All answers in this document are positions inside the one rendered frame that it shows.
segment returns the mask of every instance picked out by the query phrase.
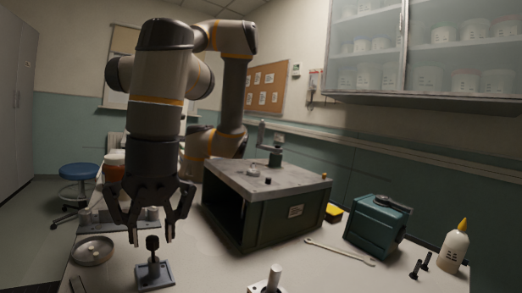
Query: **rolling stool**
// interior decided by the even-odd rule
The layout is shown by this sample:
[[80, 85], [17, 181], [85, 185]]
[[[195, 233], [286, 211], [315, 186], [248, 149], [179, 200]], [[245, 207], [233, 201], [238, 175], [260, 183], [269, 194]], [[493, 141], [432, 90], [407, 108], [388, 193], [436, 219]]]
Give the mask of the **rolling stool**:
[[[60, 177], [67, 180], [74, 180], [78, 181], [78, 197], [76, 199], [73, 198], [67, 198], [62, 196], [61, 192], [65, 188], [69, 188], [71, 186], [74, 186], [76, 184], [67, 185], [64, 188], [62, 188], [60, 191], [58, 191], [58, 197], [68, 201], [68, 202], [78, 202], [78, 207], [70, 206], [68, 204], [64, 204], [62, 206], [62, 211], [67, 212], [68, 208], [73, 208], [75, 210], [81, 210], [82, 208], [87, 207], [87, 196], [86, 196], [86, 183], [84, 180], [89, 180], [96, 177], [96, 174], [100, 167], [96, 165], [95, 163], [68, 163], [59, 170]], [[58, 226], [56, 225], [57, 222], [63, 221], [66, 218], [70, 218], [74, 215], [76, 215], [78, 211], [74, 213], [67, 214], [63, 216], [62, 218], [57, 218], [53, 220], [53, 223], [51, 224], [51, 230], [56, 229]]]

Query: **white container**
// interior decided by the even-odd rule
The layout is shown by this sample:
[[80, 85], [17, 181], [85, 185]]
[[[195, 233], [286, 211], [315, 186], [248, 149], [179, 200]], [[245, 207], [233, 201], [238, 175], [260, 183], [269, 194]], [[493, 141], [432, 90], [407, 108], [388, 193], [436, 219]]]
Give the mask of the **white container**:
[[452, 92], [479, 92], [480, 70], [458, 69], [452, 72]]
[[[418, 46], [425, 43], [425, 29], [426, 26], [424, 22], [418, 20], [409, 21], [408, 47]], [[400, 47], [403, 44], [403, 33], [399, 30], [399, 25], [395, 27], [395, 32], [397, 34], [395, 44], [396, 47]]]
[[382, 65], [375, 63], [357, 64], [357, 89], [380, 90]]
[[469, 19], [459, 28], [460, 41], [486, 39], [489, 36], [490, 21], [488, 19]]
[[395, 5], [395, 4], [402, 4], [402, 3], [403, 3], [402, 0], [384, 0], [384, 7], [392, 6], [392, 5]]
[[442, 21], [431, 26], [431, 43], [438, 44], [457, 40], [457, 25], [450, 21]]
[[398, 90], [399, 62], [388, 62], [382, 65], [382, 91]]
[[357, 13], [364, 14], [380, 8], [380, 0], [358, 0]]
[[341, 67], [337, 88], [339, 90], [355, 90], [357, 84], [357, 67]]
[[494, 69], [482, 72], [480, 92], [494, 94], [512, 94], [516, 72], [510, 69]]
[[517, 36], [522, 34], [522, 15], [499, 17], [491, 22], [490, 36]]
[[353, 38], [353, 52], [366, 52], [371, 50], [371, 38], [367, 36], [356, 36]]
[[357, 15], [357, 1], [353, 1], [353, 3], [342, 7], [341, 17], [343, 19], [354, 15]]
[[468, 251], [469, 237], [466, 234], [467, 228], [468, 223], [466, 218], [464, 218], [455, 230], [451, 230], [446, 234], [441, 252], [436, 259], [436, 265], [448, 274], [456, 274], [458, 272], [458, 268], [460, 268], [460, 264]]
[[371, 40], [372, 51], [384, 50], [392, 47], [392, 39], [388, 35], [375, 35]]
[[345, 41], [341, 45], [341, 54], [353, 53], [353, 41]]
[[413, 69], [414, 91], [442, 91], [444, 64], [439, 62], [418, 62]]

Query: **black tool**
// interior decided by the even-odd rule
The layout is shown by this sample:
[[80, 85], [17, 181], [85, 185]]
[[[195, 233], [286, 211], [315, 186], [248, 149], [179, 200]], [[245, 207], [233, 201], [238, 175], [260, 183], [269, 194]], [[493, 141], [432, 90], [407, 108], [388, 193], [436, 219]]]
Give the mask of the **black tool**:
[[147, 250], [151, 252], [152, 262], [156, 262], [156, 251], [159, 248], [159, 237], [156, 235], [149, 235], [145, 239]]
[[420, 266], [420, 268], [422, 268], [423, 271], [426, 271], [426, 272], [428, 271], [428, 269], [429, 269], [428, 268], [428, 263], [430, 263], [430, 259], [431, 259], [431, 255], [432, 254], [433, 253], [428, 252], [428, 255], [426, 255], [426, 259], [425, 259], [424, 263]]
[[419, 272], [419, 268], [420, 268], [420, 265], [422, 264], [422, 259], [419, 259], [417, 260], [417, 263], [415, 264], [415, 268], [414, 268], [414, 271], [409, 273], [409, 277], [411, 279], [418, 279], [419, 276], [417, 275], [417, 273]]

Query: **wall cabinet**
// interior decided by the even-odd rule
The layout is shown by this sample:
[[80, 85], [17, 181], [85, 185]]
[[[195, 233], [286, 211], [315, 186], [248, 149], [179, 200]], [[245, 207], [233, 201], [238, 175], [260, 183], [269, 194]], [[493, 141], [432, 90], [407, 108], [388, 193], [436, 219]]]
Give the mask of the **wall cabinet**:
[[522, 1], [331, 0], [323, 95], [522, 114]]
[[32, 98], [38, 36], [0, 6], [0, 202], [34, 176]]

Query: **yellow nozzle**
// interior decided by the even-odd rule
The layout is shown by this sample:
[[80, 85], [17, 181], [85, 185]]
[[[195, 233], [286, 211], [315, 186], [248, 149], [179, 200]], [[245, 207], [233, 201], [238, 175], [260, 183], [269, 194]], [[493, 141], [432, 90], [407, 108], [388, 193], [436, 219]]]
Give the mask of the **yellow nozzle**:
[[462, 220], [462, 222], [460, 222], [460, 224], [458, 225], [457, 229], [465, 232], [467, 228], [468, 228], [468, 219], [464, 218]]

